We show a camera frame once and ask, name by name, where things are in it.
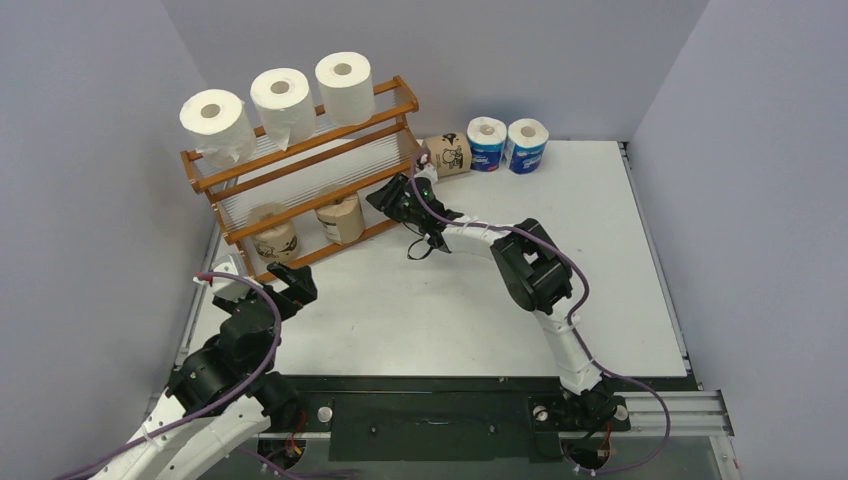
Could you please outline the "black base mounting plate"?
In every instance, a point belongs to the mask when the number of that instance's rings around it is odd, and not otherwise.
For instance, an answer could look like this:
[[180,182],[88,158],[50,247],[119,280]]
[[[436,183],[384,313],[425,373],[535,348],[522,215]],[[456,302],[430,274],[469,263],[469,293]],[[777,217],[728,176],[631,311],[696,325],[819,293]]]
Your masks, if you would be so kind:
[[667,442],[682,414],[673,383],[605,378],[573,394],[551,378],[262,375],[245,395],[269,418],[263,451],[294,458],[326,441],[332,462],[524,458],[602,466],[615,433]]

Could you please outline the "orange wooden tiered shelf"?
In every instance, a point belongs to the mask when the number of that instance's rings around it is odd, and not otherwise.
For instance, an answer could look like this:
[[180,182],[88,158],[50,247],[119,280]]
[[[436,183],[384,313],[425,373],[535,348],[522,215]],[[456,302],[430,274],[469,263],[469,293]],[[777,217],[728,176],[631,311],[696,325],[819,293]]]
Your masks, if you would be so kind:
[[259,254],[260,234],[286,223],[294,226],[300,253],[290,266],[313,264],[344,250],[327,239],[316,209],[367,189],[406,170],[419,149],[407,117],[419,101],[401,76],[374,88],[376,113],[361,125],[333,124],[318,105],[316,134],[282,151],[257,127],[257,148],[246,163],[212,166],[196,151],[181,152],[192,189],[211,204],[223,240],[261,282],[272,275]]

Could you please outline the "blue wrapped toilet roll left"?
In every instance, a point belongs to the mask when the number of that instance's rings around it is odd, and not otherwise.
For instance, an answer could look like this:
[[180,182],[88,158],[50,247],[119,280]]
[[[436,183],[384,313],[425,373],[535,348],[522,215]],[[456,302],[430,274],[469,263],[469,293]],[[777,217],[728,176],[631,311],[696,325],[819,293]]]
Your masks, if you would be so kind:
[[471,168],[491,172],[500,166],[507,139],[506,125],[491,117],[472,119],[466,130],[471,152]]

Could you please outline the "white toilet paper roll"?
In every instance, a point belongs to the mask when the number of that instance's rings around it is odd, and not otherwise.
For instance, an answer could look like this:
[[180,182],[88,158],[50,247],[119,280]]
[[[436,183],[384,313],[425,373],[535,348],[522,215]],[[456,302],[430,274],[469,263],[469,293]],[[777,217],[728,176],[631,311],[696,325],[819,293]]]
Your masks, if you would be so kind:
[[315,67],[325,114],[339,126],[359,125],[376,111],[369,60],[357,52],[336,52]]
[[218,169],[248,162],[257,148],[244,102],[227,90],[196,93],[183,104],[179,120],[194,139],[195,150]]
[[307,77],[299,70],[276,68],[252,82],[250,96],[265,135],[286,151],[310,139],[317,130],[317,114]]

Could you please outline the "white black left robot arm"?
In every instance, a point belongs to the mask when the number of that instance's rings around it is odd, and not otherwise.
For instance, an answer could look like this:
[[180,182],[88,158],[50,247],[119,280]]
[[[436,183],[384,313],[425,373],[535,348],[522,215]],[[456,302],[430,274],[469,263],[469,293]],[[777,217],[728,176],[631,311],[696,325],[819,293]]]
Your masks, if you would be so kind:
[[269,428],[302,429],[305,407],[275,371],[282,324],[316,300],[309,267],[273,263],[276,290],[218,264],[194,280],[227,313],[217,334],[170,373],[164,397],[133,437],[83,479],[196,479],[248,438]]

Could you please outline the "blue wrapped toilet roll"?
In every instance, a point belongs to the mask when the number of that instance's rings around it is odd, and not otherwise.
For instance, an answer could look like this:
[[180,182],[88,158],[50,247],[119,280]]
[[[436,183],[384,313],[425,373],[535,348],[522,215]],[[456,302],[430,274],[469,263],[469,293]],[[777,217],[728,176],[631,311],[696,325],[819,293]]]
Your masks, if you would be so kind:
[[507,128],[503,159],[516,174],[534,172],[540,165],[549,140],[547,128],[538,120],[522,118]]
[[500,166],[507,139],[506,125],[491,117],[472,119],[466,130],[471,152],[471,168],[491,172]]

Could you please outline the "brown wrapped roll with cartoon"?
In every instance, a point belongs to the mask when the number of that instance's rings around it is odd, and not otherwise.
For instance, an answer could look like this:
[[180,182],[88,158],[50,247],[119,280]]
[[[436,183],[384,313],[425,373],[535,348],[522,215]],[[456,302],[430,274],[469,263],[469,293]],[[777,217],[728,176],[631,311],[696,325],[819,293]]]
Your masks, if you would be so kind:
[[430,151],[431,163],[440,178],[464,174],[471,169],[471,149],[462,132],[448,132],[423,140]]

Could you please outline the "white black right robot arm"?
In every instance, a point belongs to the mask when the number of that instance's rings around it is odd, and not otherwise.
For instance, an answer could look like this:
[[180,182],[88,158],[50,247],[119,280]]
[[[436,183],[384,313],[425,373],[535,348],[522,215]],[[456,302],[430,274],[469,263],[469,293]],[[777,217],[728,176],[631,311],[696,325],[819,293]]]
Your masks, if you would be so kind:
[[495,263],[509,296],[536,318],[566,392],[564,413],[579,430],[594,432],[629,423],[624,400],[615,395],[569,322],[572,267],[556,252],[541,224],[529,218],[492,225],[446,208],[430,180],[395,175],[366,197],[386,217],[418,233],[432,250],[466,253]]

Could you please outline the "brown roll black print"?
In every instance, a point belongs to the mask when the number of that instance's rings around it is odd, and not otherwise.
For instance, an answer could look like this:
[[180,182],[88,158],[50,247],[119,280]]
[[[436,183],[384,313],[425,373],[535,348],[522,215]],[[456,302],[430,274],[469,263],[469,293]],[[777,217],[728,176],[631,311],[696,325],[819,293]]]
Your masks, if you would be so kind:
[[[248,222],[259,223],[286,211],[287,207],[279,202],[258,205],[250,211]],[[252,242],[260,259],[266,264],[273,262],[286,264],[296,259],[300,253],[297,232],[291,222],[282,223],[255,234]]]

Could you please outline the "brown roll plain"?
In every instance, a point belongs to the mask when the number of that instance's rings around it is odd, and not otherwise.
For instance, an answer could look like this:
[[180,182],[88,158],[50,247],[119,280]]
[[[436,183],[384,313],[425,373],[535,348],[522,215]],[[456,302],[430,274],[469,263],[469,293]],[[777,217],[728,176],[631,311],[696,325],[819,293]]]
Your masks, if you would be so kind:
[[314,210],[328,240],[339,245],[353,243],[366,229],[359,194],[331,200]]

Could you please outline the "blue wrapped toilet roll right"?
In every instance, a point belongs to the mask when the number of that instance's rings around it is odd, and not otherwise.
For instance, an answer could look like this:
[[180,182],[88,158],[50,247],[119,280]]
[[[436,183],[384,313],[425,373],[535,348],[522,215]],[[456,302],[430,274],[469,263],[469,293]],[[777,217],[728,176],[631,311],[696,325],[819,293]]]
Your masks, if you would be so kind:
[[522,118],[507,128],[503,159],[516,174],[534,172],[540,165],[549,140],[547,128],[538,120]]

